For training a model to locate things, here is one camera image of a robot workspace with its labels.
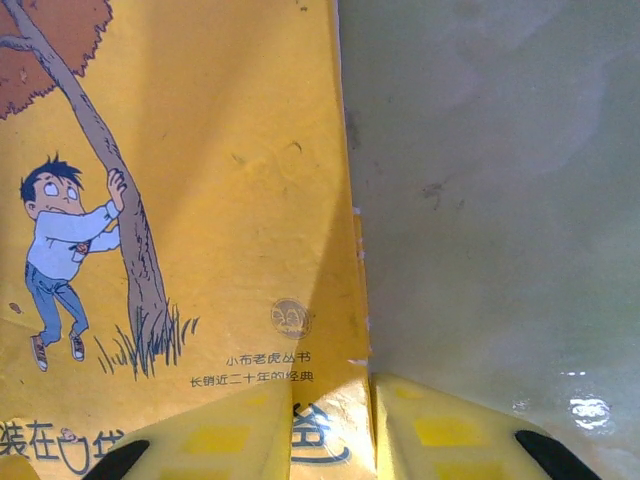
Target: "circular emblem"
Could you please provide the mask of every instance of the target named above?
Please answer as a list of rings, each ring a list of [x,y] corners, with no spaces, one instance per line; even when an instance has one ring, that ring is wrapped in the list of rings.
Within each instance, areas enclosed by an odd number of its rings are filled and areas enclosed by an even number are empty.
[[[300,302],[282,298],[271,307],[271,323],[285,337],[299,340],[311,330],[309,312]]]

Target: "yellow book cover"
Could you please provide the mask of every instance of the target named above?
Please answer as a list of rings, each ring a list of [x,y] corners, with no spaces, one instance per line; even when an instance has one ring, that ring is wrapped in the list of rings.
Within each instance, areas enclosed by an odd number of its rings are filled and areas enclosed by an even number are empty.
[[[375,478],[331,0],[0,0],[0,456],[293,385],[291,478]]]

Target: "gray surface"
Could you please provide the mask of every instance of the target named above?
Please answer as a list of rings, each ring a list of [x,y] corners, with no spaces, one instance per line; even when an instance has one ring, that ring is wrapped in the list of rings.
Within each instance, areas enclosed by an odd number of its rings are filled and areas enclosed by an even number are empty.
[[[640,478],[640,3],[340,10],[372,367]]]

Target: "boy's hand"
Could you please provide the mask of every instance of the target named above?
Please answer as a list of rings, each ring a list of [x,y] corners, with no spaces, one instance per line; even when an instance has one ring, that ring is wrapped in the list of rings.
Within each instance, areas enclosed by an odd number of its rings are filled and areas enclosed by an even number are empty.
[[[122,200],[122,194],[127,189],[127,184],[124,183],[124,175],[120,170],[109,170],[107,175],[107,190],[111,195],[111,200],[115,204],[119,212],[124,209],[124,201]]]

